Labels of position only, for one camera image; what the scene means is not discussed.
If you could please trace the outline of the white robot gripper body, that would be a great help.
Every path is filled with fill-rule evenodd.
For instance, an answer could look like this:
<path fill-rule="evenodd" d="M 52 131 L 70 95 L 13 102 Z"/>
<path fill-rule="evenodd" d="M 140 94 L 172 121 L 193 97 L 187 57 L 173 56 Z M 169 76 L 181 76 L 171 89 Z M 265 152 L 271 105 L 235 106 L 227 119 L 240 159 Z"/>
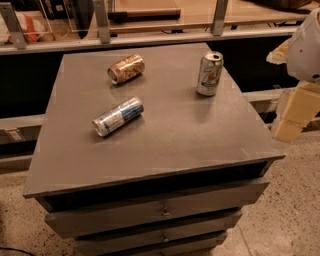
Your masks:
<path fill-rule="evenodd" d="M 320 8 L 314 9 L 292 35 L 287 72 L 300 81 L 320 81 Z"/>

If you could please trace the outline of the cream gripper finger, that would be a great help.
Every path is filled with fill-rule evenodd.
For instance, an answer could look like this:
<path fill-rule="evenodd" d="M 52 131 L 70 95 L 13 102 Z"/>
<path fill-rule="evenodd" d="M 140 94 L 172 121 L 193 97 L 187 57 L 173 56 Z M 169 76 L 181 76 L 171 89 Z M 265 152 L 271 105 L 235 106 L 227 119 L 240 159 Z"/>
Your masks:
<path fill-rule="evenodd" d="M 277 48 L 275 48 L 267 55 L 266 61 L 276 65 L 285 64 L 287 62 L 289 43 L 289 39 L 281 43 Z"/>
<path fill-rule="evenodd" d="M 300 81 L 279 98 L 277 117 L 272 125 L 273 138 L 282 142 L 294 141 L 319 112 L 320 85 Z"/>

